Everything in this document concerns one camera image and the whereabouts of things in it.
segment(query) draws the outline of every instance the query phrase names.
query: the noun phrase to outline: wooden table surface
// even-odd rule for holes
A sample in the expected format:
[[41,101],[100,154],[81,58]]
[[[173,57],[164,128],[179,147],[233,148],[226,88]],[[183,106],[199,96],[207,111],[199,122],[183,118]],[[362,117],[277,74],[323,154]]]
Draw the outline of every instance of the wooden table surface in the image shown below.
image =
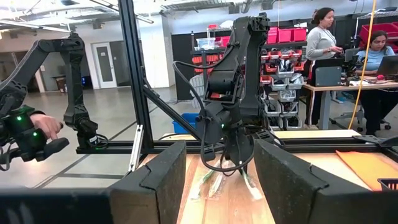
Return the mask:
[[[374,80],[375,77],[367,77],[364,79]],[[386,88],[398,88],[398,82],[393,80],[380,80],[381,84],[367,84],[362,85],[362,90],[372,90],[372,89],[386,89]],[[304,84],[304,88],[311,91],[348,91],[348,90],[358,90],[359,86],[325,86],[325,87],[315,87],[309,84]]]
[[[353,130],[336,131],[280,131],[276,132],[280,138],[309,138],[309,137],[349,137],[358,135]],[[184,136],[174,136],[174,140]],[[382,160],[392,164],[398,169],[398,165],[383,154],[376,154]],[[142,164],[145,164],[156,155],[148,155]],[[355,184],[369,188],[338,156],[334,153],[328,154],[296,154],[312,164],[338,175]],[[249,192],[244,179],[236,172],[231,177],[224,177],[220,193],[209,198],[208,191],[214,182],[215,175],[201,188],[199,199],[190,198],[190,192],[195,184],[208,172],[197,154],[187,155],[187,166],[185,171],[185,187],[183,190],[180,212],[177,223],[275,223],[266,198],[262,193],[258,181],[254,161],[248,165],[248,174],[254,179],[257,188],[262,194],[260,200],[254,200]]]

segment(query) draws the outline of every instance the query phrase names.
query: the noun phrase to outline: black bin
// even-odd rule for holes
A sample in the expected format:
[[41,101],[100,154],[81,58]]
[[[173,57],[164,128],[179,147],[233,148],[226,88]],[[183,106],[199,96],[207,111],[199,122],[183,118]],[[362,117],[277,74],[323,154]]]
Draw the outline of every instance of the black bin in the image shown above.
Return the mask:
[[398,179],[378,179],[381,190],[398,190]]

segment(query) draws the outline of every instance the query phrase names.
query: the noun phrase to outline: gray floor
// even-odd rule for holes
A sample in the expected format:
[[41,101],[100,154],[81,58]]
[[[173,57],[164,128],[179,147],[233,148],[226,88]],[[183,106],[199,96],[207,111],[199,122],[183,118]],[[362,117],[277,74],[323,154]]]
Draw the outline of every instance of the gray floor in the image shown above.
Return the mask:
[[[198,109],[192,108],[189,102],[175,103],[177,97],[174,86],[156,89],[156,91],[179,113],[198,111]],[[98,133],[109,138],[119,133],[114,140],[133,139],[136,117],[130,88],[85,91],[84,98],[90,118],[99,124]],[[26,98],[25,104],[62,120],[67,107],[67,96],[61,93],[34,94]],[[154,139],[174,131],[172,119],[162,110],[151,102],[149,109],[151,110],[150,119]],[[352,103],[346,102],[340,105],[333,103],[330,117],[333,118],[344,111],[352,110]],[[305,107],[301,104],[300,117],[304,118],[304,114]],[[397,108],[389,114],[387,120],[391,122],[392,129],[380,131],[380,136],[398,135],[397,114]],[[347,126],[349,120],[339,122],[341,125]],[[331,124],[330,129],[339,129],[339,127]],[[0,173],[1,183],[28,187],[106,187],[117,181],[115,178],[118,175],[126,173],[129,155],[77,155],[75,152],[76,133],[65,127],[59,136],[69,139],[70,145],[67,148],[43,162],[22,162],[21,159],[14,159],[10,170]]]

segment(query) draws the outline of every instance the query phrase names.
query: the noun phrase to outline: desk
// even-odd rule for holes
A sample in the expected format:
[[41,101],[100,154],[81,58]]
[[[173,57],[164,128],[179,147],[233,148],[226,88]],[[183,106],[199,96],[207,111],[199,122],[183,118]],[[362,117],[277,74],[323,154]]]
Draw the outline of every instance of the desk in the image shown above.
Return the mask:
[[[353,130],[328,130],[328,131],[277,131],[280,138],[313,138],[314,136],[338,138],[359,135]],[[189,135],[172,136],[170,140],[193,139]],[[156,155],[148,155],[142,164],[154,158]],[[362,187],[369,188],[340,158],[334,153],[328,154],[296,154],[296,156],[315,164],[322,169],[338,175]],[[398,165],[383,154],[377,154],[381,159],[392,164],[398,169]],[[248,174],[253,177],[263,198],[253,200],[244,179],[236,172],[227,177],[221,186],[222,191],[216,198],[207,198],[208,191],[214,179],[205,183],[201,190],[201,198],[192,200],[189,193],[192,187],[207,173],[208,169],[201,163],[199,155],[188,154],[185,171],[185,187],[182,194],[178,222],[181,224],[199,223],[275,223],[271,210],[267,204],[261,186],[258,181],[254,161],[248,164]]]
[[[374,79],[374,77],[364,77],[365,79]],[[313,107],[314,97],[316,91],[322,91],[321,100],[321,114],[319,119],[319,129],[327,130],[329,127],[329,114],[330,114],[330,102],[331,102],[331,91],[349,91],[358,90],[359,86],[326,86],[326,87],[315,87],[309,84],[304,84],[304,88],[311,91],[311,107]],[[368,84],[363,85],[362,90],[372,90],[372,89],[388,89],[388,88],[398,88],[397,82],[387,82],[383,84]]]

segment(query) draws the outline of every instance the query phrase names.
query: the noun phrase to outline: light blue shirt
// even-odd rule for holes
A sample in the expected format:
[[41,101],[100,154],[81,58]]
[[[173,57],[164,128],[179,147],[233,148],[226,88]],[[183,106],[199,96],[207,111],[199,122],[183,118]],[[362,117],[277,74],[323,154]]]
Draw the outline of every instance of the light blue shirt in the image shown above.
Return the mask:
[[[387,46],[386,48],[387,48],[386,51],[384,50],[374,51],[369,49],[368,62],[366,64],[366,69],[365,69],[366,71],[374,71],[379,69],[381,60],[383,59],[384,56],[395,55],[394,51],[390,46]],[[358,52],[356,55],[359,55],[358,60],[362,60],[365,58],[366,51],[362,50]]]

